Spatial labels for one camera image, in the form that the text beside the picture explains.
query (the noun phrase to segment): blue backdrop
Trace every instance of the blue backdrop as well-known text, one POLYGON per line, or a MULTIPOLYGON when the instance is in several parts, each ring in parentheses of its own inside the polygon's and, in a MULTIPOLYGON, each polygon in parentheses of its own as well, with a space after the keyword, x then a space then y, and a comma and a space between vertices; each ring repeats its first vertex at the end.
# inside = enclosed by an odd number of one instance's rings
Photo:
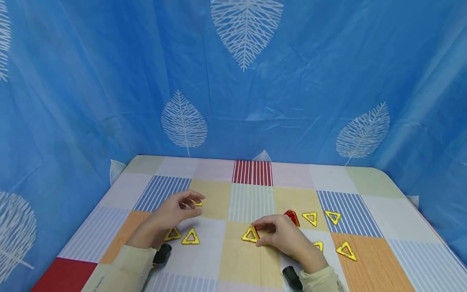
POLYGON ((466 80, 464 0, 0 0, 0 291, 137 154, 373 166, 466 262, 466 80))

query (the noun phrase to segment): black clip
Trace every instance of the black clip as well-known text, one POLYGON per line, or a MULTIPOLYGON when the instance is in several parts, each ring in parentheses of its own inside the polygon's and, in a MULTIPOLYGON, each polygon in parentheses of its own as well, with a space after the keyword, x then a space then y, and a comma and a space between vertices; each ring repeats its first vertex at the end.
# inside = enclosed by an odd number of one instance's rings
POLYGON ((172 247, 164 243, 163 245, 161 245, 161 248, 156 252, 156 255, 154 255, 152 263, 157 265, 165 264, 169 260, 171 251, 172 247))
POLYGON ((295 273, 295 270, 292 266, 288 266, 287 268, 283 269, 282 274, 284 274, 284 277, 292 290, 303 290, 300 277, 297 275, 297 273, 295 273))

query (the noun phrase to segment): hand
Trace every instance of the hand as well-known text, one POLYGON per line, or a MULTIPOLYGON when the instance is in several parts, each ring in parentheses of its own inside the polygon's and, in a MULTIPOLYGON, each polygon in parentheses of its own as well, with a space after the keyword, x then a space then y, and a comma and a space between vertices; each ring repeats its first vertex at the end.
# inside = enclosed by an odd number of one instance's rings
POLYGON ((286 215, 264 216, 251 223, 258 230, 270 233, 258 240, 256 246, 272 245, 301 263, 308 274, 328 266, 323 253, 317 249, 286 215))
POLYGON ((186 190, 168 197, 147 219, 146 222, 154 229, 170 229, 183 220, 200 216, 203 210, 196 208, 193 201, 201 203, 205 196, 186 190))
POLYGON ((140 249, 160 246, 160 239, 157 238, 165 236, 169 229, 174 228, 183 220, 203 213, 202 209, 196 208, 193 201, 200 203, 204 198, 204 195, 192 190, 171 195, 138 226, 127 241, 127 245, 140 249))

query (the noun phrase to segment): white leaf print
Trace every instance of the white leaf print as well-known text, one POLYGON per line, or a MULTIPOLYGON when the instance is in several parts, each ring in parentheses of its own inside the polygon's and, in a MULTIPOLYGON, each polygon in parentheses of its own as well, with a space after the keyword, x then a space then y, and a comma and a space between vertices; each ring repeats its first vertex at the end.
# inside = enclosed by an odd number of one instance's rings
POLYGON ((5 0, 0 0, 0 79, 8 82, 8 51, 11 43, 10 18, 5 0))
POLYGON ((418 196, 406 196, 409 201, 415 206, 417 207, 418 209, 418 201, 419 201, 419 197, 418 196))
POLYGON ((215 0, 217 34, 243 71, 268 45, 282 17, 283 0, 215 0))
POLYGON ((110 159, 110 171, 109 171, 109 178, 110 178, 110 185, 118 179, 120 174, 125 169, 126 165, 121 163, 120 161, 110 159))
POLYGON ((29 203, 17 194, 0 192, 0 284, 18 264, 34 268, 23 258, 34 244, 35 234, 29 203))
POLYGON ((369 113, 362 114, 337 135, 336 150, 342 157, 363 158, 378 148, 389 131, 389 111, 386 102, 369 113))
POLYGON ((169 139, 177 146, 198 147, 207 135, 206 121, 199 111, 177 90, 162 111, 162 128, 169 139))
POLYGON ((271 161, 271 158, 269 157, 266 150, 263 150, 260 154, 258 154, 258 156, 253 158, 253 161, 271 161))

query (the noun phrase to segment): beige sleeve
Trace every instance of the beige sleeve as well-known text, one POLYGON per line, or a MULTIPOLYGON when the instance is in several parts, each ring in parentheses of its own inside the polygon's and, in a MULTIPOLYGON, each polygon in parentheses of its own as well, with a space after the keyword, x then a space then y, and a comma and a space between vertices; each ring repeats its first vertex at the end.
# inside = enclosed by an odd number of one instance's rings
POLYGON ((140 292, 156 252, 156 249, 137 249, 124 245, 94 292, 140 292))
POLYGON ((313 274, 307 274, 302 270, 300 280, 305 292, 346 292, 344 285, 331 266, 313 274))

